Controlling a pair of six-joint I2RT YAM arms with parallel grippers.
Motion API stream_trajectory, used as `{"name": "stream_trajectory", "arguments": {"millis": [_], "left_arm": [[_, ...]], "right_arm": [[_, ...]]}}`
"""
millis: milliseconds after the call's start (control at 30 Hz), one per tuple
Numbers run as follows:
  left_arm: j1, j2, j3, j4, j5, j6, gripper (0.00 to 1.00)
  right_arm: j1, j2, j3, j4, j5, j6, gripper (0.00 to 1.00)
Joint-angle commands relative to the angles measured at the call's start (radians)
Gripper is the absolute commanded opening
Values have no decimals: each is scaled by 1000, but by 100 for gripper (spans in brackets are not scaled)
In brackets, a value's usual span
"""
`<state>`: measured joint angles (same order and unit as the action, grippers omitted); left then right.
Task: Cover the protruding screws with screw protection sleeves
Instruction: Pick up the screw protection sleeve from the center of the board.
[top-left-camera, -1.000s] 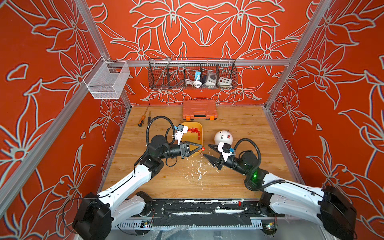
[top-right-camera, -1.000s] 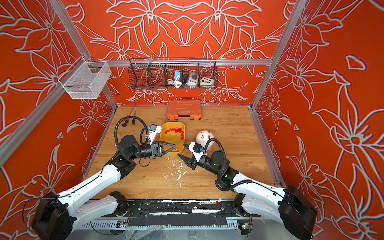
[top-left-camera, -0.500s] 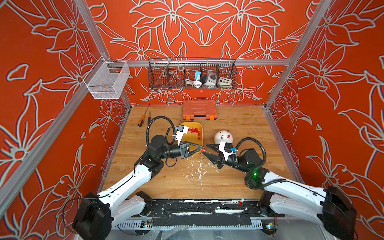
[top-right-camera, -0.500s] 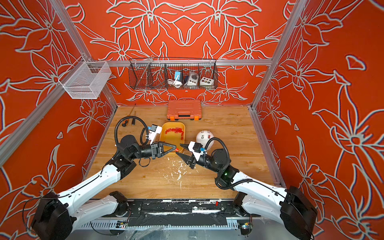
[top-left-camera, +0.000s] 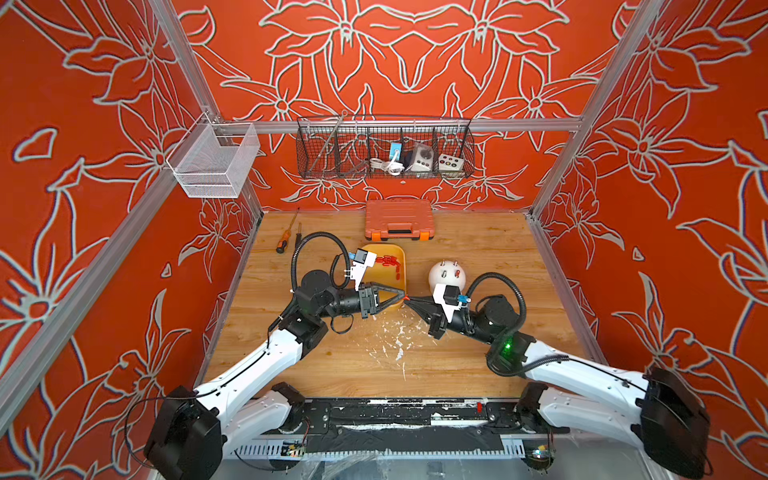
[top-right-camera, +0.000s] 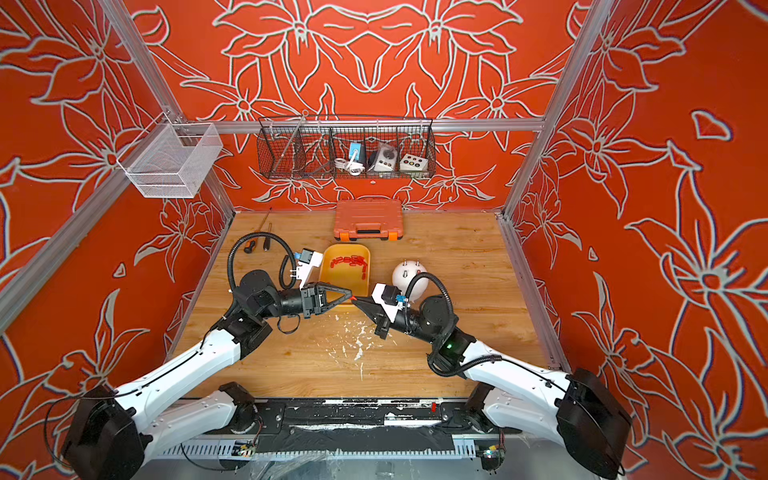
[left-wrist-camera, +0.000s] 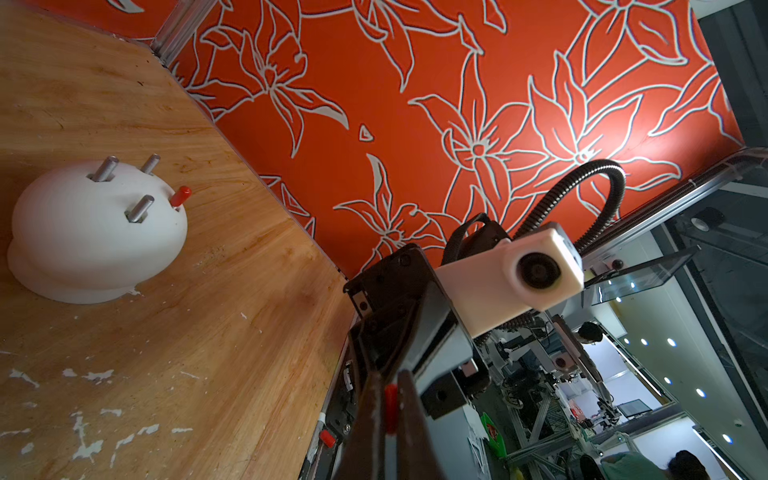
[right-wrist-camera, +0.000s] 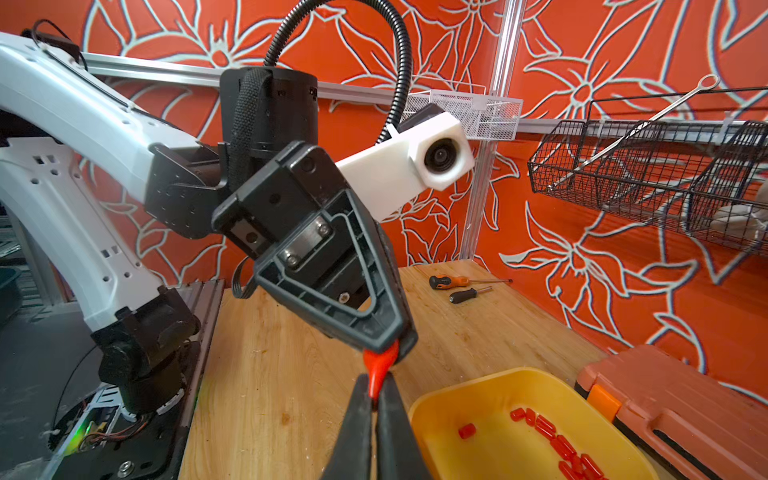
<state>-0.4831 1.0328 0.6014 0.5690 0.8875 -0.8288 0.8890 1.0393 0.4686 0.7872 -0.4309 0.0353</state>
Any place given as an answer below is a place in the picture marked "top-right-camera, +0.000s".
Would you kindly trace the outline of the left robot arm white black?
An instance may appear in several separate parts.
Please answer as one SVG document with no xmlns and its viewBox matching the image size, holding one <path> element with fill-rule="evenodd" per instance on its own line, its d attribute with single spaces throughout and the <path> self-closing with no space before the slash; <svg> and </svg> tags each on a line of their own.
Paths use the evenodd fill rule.
<svg viewBox="0 0 768 480">
<path fill-rule="evenodd" d="M 264 236 L 284 249 L 281 268 L 291 279 L 273 282 L 264 270 L 237 279 L 234 260 L 240 247 L 260 236 L 247 234 L 230 249 L 226 268 L 232 302 L 202 340 L 131 382 L 116 389 L 100 385 L 78 398 L 61 454 L 80 478 L 130 479 L 158 454 L 200 434 L 227 426 L 249 430 L 258 411 L 253 397 L 235 382 L 201 400 L 175 403 L 260 347 L 273 331 L 270 319 L 309 319 L 352 299 L 349 289 L 308 280 L 322 265 L 322 253 L 296 253 L 273 233 Z"/>
</svg>

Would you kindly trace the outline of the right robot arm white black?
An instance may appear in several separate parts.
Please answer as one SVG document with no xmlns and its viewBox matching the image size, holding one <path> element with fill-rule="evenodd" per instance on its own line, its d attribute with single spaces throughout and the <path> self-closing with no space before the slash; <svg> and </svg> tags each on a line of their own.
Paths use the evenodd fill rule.
<svg viewBox="0 0 768 480">
<path fill-rule="evenodd" d="M 600 478 L 625 475 L 631 418 L 591 371 L 537 367 L 462 331 L 447 288 L 431 273 L 417 274 L 404 290 L 377 284 L 371 295 L 351 302 L 380 338 L 395 330 L 428 343 L 426 361 L 435 375 L 476 382 L 480 414 L 493 426 L 552 441 Z"/>
</svg>

